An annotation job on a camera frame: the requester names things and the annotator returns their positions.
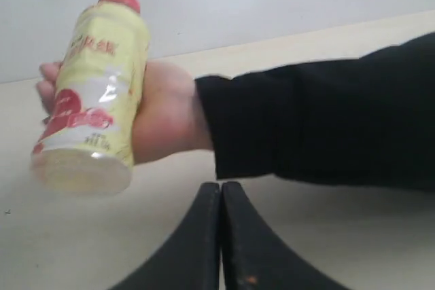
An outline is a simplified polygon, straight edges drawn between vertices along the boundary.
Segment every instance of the plastic bottle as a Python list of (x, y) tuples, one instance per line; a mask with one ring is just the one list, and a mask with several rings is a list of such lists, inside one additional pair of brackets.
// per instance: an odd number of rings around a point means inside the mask
[(78, 18), (55, 105), (32, 153), (48, 187), (116, 194), (131, 182), (131, 128), (150, 35), (137, 0), (99, 0)]

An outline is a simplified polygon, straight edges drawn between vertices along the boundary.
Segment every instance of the bottle label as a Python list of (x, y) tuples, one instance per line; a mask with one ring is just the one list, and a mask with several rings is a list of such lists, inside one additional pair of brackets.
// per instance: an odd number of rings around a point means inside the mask
[(131, 128), (149, 40), (142, 19), (123, 5), (103, 2), (82, 13), (56, 81), (54, 110), (33, 153), (83, 149), (132, 167)]

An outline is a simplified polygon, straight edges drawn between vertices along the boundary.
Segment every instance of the beige table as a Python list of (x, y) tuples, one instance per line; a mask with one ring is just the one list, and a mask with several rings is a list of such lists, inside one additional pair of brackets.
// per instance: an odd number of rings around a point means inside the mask
[[(288, 62), (360, 56), (435, 31), (435, 12), (168, 58), (193, 75), (236, 75)], [(29, 153), (43, 117), (34, 80), (0, 85), (0, 289), (106, 290), (166, 239), (213, 156), (137, 167), (111, 198), (70, 198), (34, 183)], [(357, 290), (433, 289), (435, 195), (243, 181), (274, 230), (320, 270)]]

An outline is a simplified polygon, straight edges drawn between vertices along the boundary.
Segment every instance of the bottle bottom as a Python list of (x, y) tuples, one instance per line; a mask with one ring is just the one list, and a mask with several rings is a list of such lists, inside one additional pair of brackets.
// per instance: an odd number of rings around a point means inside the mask
[(81, 149), (52, 149), (32, 156), (31, 170), (47, 187), (76, 194), (117, 194), (132, 172), (116, 158)]

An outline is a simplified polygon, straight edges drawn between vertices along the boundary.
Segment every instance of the black sleeve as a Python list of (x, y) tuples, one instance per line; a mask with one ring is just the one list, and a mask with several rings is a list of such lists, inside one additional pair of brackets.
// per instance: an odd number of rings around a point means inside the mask
[(435, 33), (196, 85), (220, 179), (435, 189)]

